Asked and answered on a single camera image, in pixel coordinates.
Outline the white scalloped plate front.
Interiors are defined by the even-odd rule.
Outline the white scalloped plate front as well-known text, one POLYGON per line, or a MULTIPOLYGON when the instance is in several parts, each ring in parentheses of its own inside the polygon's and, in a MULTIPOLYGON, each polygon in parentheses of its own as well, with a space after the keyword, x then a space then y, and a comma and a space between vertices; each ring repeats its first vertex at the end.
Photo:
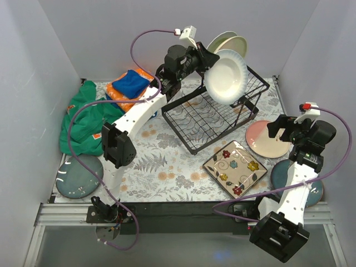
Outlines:
POLYGON ((217 51, 217 48, 227 39, 231 38, 231 37, 235 37, 237 36, 236 32, 233 31, 225 31, 221 34, 219 34, 218 36, 216 36, 208 45, 207 50, 209 52, 214 53, 215 51, 217 51))

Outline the white scalloped plate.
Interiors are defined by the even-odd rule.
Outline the white scalloped plate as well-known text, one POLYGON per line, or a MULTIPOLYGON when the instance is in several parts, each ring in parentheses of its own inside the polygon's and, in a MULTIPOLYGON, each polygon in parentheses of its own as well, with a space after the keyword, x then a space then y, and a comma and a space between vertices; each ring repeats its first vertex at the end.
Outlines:
POLYGON ((233 50, 219 50, 216 54, 219 60, 205 72, 204 85, 214 101, 222 105, 232 105, 247 89, 247 65, 233 50))
POLYGON ((225 31, 221 34, 219 34, 218 36, 216 36, 208 45, 207 50, 209 52, 214 53, 215 51, 217 51, 217 48, 227 39, 231 38, 231 37, 235 37, 237 36, 236 32, 233 31, 225 31))

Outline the white scalloped plate back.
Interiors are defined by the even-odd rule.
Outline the white scalloped plate back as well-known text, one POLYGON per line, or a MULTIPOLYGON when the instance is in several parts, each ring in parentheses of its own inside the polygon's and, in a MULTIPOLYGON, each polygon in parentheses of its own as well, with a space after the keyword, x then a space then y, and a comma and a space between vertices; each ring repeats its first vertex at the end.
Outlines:
POLYGON ((204 85, 214 101, 222 105, 232 105, 247 89, 247 65, 233 50, 219 50, 216 54, 219 60, 205 72, 204 85))

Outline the cream and green round plate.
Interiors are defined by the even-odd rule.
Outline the cream and green round plate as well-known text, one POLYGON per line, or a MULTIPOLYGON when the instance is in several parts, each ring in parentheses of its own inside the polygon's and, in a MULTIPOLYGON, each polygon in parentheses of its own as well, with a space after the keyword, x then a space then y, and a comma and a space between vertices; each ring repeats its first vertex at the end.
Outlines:
POLYGON ((242 36, 233 36, 223 40, 214 50, 214 53, 220 50, 233 50, 242 58, 245 58, 248 51, 248 43, 242 36))

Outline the square floral plate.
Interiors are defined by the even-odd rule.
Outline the square floral plate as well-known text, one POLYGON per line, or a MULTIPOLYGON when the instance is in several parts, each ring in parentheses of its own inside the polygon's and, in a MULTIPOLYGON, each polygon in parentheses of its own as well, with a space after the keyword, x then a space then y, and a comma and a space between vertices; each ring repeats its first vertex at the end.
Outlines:
POLYGON ((213 154, 203 168, 234 199, 245 195, 268 172, 237 141, 229 142, 213 154))

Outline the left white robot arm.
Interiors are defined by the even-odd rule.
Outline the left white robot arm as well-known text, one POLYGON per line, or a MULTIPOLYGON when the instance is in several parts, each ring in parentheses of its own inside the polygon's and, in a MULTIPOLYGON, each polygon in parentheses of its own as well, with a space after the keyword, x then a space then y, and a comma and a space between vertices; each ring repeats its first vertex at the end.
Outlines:
POLYGON ((200 42, 194 47, 171 46, 164 64, 157 71, 140 101, 134 104, 123 117, 102 127, 103 188, 112 190, 119 186, 119 171, 129 165, 136 156, 133 139, 140 128, 164 107, 180 90, 181 81, 193 72, 203 74, 218 60, 200 42))

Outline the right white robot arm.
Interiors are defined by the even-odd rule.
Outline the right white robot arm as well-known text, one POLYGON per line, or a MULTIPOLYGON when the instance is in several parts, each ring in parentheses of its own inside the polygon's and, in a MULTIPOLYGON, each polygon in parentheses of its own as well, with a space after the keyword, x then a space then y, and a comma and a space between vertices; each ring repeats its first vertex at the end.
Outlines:
POLYGON ((250 235, 250 242, 286 263, 309 239, 304 230, 304 210, 312 180, 322 170, 321 155, 326 144, 337 131, 334 126, 318 119, 320 114, 304 113, 299 117, 280 115, 267 124, 268 135, 290 142, 293 149, 289 155, 291 164, 287 171, 286 189, 280 201, 264 197, 252 206, 252 216, 258 220, 250 235))

